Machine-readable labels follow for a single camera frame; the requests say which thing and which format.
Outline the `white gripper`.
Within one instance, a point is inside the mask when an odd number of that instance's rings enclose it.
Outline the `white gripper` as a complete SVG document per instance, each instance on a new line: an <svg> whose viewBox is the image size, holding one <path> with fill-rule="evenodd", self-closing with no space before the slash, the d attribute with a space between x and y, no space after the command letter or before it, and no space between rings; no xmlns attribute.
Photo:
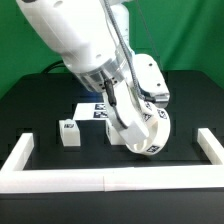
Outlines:
<svg viewBox="0 0 224 224"><path fill-rule="evenodd" d="M168 105L170 93L156 61L147 54L136 54L131 60L135 77L127 66L122 79L105 80L103 100L109 121L126 144L137 144L149 137L141 104L145 101L158 108Z"/></svg>

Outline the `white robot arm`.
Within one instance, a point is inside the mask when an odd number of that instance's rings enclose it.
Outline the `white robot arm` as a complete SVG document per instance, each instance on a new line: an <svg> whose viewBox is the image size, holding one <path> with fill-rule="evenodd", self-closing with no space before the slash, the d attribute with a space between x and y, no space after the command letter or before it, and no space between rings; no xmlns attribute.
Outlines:
<svg viewBox="0 0 224 224"><path fill-rule="evenodd" d="M134 151L166 144L169 90L156 61L124 38L128 0L16 0L33 29L92 92Z"/></svg>

